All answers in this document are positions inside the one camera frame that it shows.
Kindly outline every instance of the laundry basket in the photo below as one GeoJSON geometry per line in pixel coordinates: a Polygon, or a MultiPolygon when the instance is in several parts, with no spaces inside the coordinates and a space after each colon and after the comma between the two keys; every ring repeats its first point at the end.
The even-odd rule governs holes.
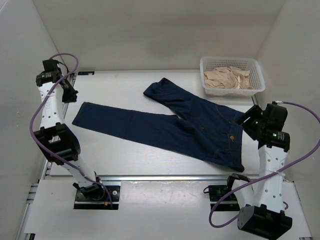
{"type": "Polygon", "coordinates": [[[265,80],[258,62],[253,58],[204,56],[200,60],[200,74],[202,86],[207,95],[214,96],[253,96],[265,90],[265,80]],[[250,70],[249,83],[253,89],[226,89],[207,87],[204,72],[212,71],[218,67],[237,67],[241,70],[250,70]]]}

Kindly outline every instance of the beige garment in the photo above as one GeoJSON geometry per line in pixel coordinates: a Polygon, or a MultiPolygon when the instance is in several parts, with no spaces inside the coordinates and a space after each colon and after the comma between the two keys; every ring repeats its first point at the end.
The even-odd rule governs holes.
{"type": "Polygon", "coordinates": [[[249,74],[250,71],[243,71],[234,66],[216,67],[204,73],[204,82],[209,88],[254,89],[249,85],[249,74]]]}

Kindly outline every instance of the white platform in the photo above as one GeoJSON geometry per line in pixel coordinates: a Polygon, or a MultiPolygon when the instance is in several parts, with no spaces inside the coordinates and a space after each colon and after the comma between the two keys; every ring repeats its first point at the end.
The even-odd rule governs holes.
{"type": "MultiPolygon", "coordinates": [[[[72,125],[83,102],[148,113],[172,115],[167,107],[145,97],[144,90],[152,83],[168,78],[183,89],[209,101],[227,105],[241,112],[253,106],[252,99],[208,97],[201,85],[199,70],[96,71],[79,75],[74,88],[79,91],[76,103],[70,103],[65,123],[81,145],[81,157],[98,175],[229,175],[229,168],[204,162],[179,153],[163,150],[72,125]]],[[[258,143],[246,133],[242,137],[243,174],[259,174],[258,143]]],[[[53,165],[50,175],[69,175],[53,165]]]]}
{"type": "MultiPolygon", "coordinates": [[[[237,222],[224,228],[209,225],[208,185],[201,181],[121,183],[119,210],[74,210],[73,179],[42,180],[39,183],[25,233],[35,240],[262,240],[238,230],[237,222]]],[[[279,240],[311,237],[299,196],[293,183],[283,183],[286,216],[292,228],[279,240]]],[[[222,224],[237,212],[216,212],[222,224]]]]}

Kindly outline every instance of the white wall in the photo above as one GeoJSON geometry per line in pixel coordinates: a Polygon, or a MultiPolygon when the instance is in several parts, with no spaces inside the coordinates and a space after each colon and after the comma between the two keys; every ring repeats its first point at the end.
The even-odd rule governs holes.
{"type": "Polygon", "coordinates": [[[0,239],[14,239],[31,183],[44,157],[29,134],[40,104],[36,75],[57,53],[32,0],[9,0],[0,10],[0,239]]]}
{"type": "Polygon", "coordinates": [[[33,1],[59,51],[86,70],[198,69],[203,56],[255,57],[285,2],[33,1]]]}
{"type": "MultiPolygon", "coordinates": [[[[284,100],[305,105],[320,115],[320,1],[287,0],[257,55],[266,90],[265,105],[284,100]]],[[[291,136],[290,161],[315,146],[320,126],[306,111],[288,106],[285,130],[291,136]]],[[[320,239],[320,151],[290,169],[314,239],[320,239]]]]}

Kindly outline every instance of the black mounting plate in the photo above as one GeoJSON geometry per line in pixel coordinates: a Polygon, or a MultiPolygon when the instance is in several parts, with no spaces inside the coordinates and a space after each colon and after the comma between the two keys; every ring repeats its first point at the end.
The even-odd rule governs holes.
{"type": "Polygon", "coordinates": [[[119,185],[105,185],[108,189],[111,200],[112,209],[110,202],[105,205],[105,197],[101,200],[94,200],[91,197],[85,197],[80,190],[76,191],[73,209],[87,209],[87,210],[118,210],[119,209],[119,199],[120,199],[120,188],[119,185]]]}

